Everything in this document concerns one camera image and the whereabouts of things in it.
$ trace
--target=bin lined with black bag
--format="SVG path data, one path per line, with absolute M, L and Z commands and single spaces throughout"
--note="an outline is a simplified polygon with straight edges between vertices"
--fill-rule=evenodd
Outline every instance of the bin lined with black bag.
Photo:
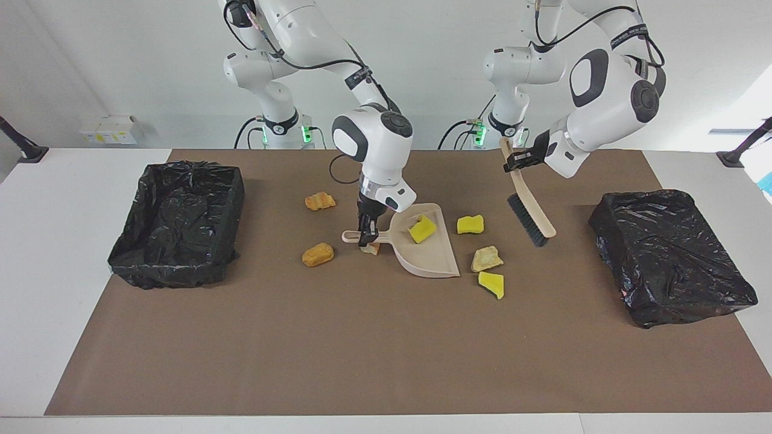
M 108 263 L 130 285 L 190 288 L 225 279 L 244 204 L 239 168 L 151 164 Z
M 640 327 L 693 323 L 758 304 L 685 192 L 606 194 L 589 223 Z

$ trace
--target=dustpan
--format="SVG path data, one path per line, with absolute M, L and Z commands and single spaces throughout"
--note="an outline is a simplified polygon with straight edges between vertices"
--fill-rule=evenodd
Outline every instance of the dustpan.
M 418 222 L 418 217 L 424 215 L 437 225 L 437 232 L 421 244 L 416 244 L 408 230 Z M 359 232 L 346 231 L 343 241 L 348 244 L 359 243 Z M 404 212 L 394 214 L 388 231 L 379 234 L 374 242 L 391 244 L 399 263 L 409 273 L 429 279 L 444 279 L 459 277 L 459 266 L 455 263 L 455 255 L 450 245 L 448 229 L 442 209 L 433 203 L 413 205 Z

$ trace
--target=blue object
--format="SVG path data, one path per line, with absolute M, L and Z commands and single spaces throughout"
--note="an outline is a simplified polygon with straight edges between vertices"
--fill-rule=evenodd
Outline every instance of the blue object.
M 768 174 L 761 181 L 759 181 L 759 188 L 767 192 L 767 194 L 772 195 L 772 173 Z

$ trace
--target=black bristles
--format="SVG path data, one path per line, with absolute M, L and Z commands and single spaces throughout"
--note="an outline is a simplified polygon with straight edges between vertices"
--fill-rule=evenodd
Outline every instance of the black bristles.
M 539 226 L 536 225 L 536 222 L 533 220 L 533 217 L 531 217 L 530 213 L 526 209 L 523 201 L 520 200 L 520 197 L 517 194 L 511 195 L 510 198 L 508 198 L 506 201 L 510 204 L 510 208 L 512 208 L 512 211 L 515 212 L 515 215 L 525 228 L 528 236 L 531 238 L 531 241 L 533 241 L 533 244 L 536 247 L 544 247 L 549 239 L 541 233 Z

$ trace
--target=black stand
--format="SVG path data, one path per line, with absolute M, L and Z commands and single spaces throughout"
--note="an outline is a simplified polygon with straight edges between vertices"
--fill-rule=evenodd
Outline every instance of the black stand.
M 716 152 L 716 155 L 718 155 L 719 160 L 721 160 L 723 165 L 727 166 L 728 168 L 744 168 L 745 166 L 743 166 L 743 163 L 740 163 L 740 157 L 743 155 L 743 152 L 749 150 L 754 143 L 758 142 L 759 139 L 767 135 L 770 130 L 772 130 L 772 117 L 767 119 L 764 122 L 764 125 L 759 127 L 758 130 L 755 130 L 750 136 L 748 136 L 743 144 L 741 144 L 737 149 L 729 152 Z
M 19 163 L 37 163 L 43 159 L 43 156 L 46 155 L 46 152 L 49 150 L 47 147 L 38 146 L 35 142 L 24 137 L 2 116 L 0 116 L 0 131 L 5 133 L 5 135 L 8 136 L 8 138 L 10 138 L 22 151 Z

